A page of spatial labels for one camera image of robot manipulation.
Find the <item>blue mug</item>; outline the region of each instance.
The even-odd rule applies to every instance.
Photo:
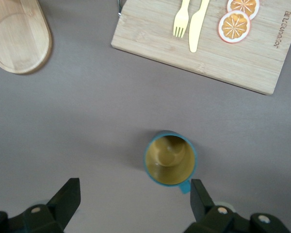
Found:
[[[191,190],[190,178],[196,170],[197,152],[184,136],[173,131],[161,131],[145,150],[144,166],[156,183],[179,186],[185,194]]]

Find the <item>wooden tray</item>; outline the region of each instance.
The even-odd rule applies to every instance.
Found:
[[[36,71],[48,59],[51,34],[37,0],[0,0],[0,67]]]
[[[191,0],[190,19],[201,0]],[[196,53],[189,50],[189,30],[173,37],[181,0],[127,0],[112,46],[226,83],[270,95],[291,44],[291,0],[260,0],[251,31],[229,44],[218,35],[227,0],[210,0]]]

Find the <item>wooden knife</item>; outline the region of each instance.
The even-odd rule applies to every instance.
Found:
[[[202,0],[200,9],[192,16],[189,31],[190,51],[196,52],[204,17],[210,0]]]

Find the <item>screw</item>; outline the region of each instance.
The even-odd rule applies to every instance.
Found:
[[[31,213],[34,214],[34,213],[39,212],[40,210],[41,210],[40,207],[35,207],[35,208],[33,208],[33,209],[31,210]]]
[[[221,213],[221,214],[223,214],[223,215],[226,215],[226,214],[228,213],[228,212],[227,212],[227,209],[224,208],[224,207],[219,207],[219,208],[218,208],[218,212]]]
[[[271,222],[270,219],[265,215],[260,215],[258,218],[263,223],[270,223]]]

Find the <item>dried citrus slice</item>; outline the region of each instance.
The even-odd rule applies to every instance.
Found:
[[[228,43],[236,43],[243,40],[250,31],[249,16],[243,11],[231,11],[226,13],[219,22],[219,35]]]
[[[227,11],[239,10],[245,12],[250,20],[253,19],[260,8],[259,0],[228,0]]]

